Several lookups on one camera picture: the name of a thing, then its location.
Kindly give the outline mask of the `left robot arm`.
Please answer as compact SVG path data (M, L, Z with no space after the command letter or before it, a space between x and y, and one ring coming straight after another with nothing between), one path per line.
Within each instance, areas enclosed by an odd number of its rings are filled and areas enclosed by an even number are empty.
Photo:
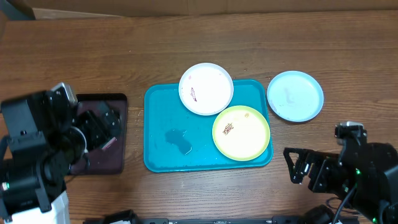
M78 103L66 90L47 90L1 103L8 134L1 139L1 218L32 208L52 210L66 190L72 165L105 148L121 134L120 113L105 101L95 110L78 113Z

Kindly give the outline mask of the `pink and green sponge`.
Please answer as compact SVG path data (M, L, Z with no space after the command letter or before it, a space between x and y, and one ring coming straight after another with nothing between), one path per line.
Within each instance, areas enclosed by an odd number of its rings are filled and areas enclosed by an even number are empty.
M106 144L103 145L103 147L101 148L103 151L107 150L107 148L109 148L115 141L117 141L116 137L113 137L112 139L110 139Z

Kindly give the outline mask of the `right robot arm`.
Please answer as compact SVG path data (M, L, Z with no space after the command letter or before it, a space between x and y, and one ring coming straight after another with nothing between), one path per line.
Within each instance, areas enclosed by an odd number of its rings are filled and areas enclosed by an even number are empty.
M286 147L290 179L334 194L374 223L397 223L397 151L388 143L346 141L339 154Z

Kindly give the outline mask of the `white round plate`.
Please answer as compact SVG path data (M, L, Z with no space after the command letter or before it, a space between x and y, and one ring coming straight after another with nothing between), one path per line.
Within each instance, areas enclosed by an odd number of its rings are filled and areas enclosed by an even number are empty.
M229 73L214 63L198 63L188 68L178 84L183 105L192 113L210 116L223 111L234 94Z

